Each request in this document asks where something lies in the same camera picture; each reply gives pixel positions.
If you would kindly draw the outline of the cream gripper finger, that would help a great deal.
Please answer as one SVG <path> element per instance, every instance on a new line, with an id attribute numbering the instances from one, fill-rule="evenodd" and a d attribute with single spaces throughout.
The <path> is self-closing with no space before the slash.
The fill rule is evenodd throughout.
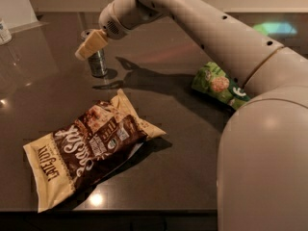
<path id="1" fill-rule="evenodd" d="M 75 52 L 77 59 L 84 61 L 97 51 L 108 45 L 108 37 L 103 30 L 92 30 L 85 41 L 82 42 Z"/>

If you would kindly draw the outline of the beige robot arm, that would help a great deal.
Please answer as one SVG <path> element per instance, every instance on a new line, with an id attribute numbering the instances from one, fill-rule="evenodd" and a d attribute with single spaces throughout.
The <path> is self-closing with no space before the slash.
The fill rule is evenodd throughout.
<path id="1" fill-rule="evenodd" d="M 85 60 L 171 17 L 232 79 L 244 104 L 218 149 L 218 231 L 308 231 L 308 60 L 201 0 L 114 0 L 76 52 Z"/>

